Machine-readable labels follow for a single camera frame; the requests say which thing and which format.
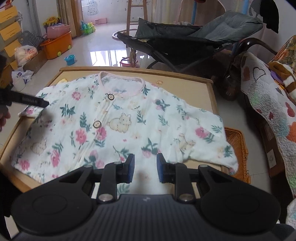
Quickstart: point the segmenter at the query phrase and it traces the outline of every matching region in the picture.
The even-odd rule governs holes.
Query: hand
[[[2,127],[6,124],[6,119],[10,118],[10,113],[6,106],[0,106],[0,132],[2,131]]]

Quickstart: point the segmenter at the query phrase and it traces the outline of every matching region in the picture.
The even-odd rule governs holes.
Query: plastic bag
[[[33,73],[31,70],[24,72],[22,67],[11,72],[12,83],[16,91],[22,91],[26,87],[26,83],[31,80]]]
[[[15,59],[19,66],[24,66],[29,60],[38,54],[35,47],[30,45],[21,46],[15,49]]]

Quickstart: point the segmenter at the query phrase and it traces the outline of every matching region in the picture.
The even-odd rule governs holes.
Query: metal screw
[[[104,193],[99,196],[99,200],[102,202],[109,202],[113,199],[113,196],[109,193]]]
[[[184,193],[179,196],[179,199],[183,202],[190,202],[194,199],[194,196],[189,193]]]

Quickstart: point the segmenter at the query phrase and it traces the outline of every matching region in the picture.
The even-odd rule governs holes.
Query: blue bucket
[[[71,54],[71,55],[67,56],[65,58],[65,61],[67,62],[67,65],[75,64],[75,55]]]

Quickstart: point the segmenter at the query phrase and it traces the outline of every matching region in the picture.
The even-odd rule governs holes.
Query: orange storage bin
[[[72,48],[71,31],[54,40],[48,39],[40,44],[40,46],[44,48],[47,59],[59,57],[62,53]]]

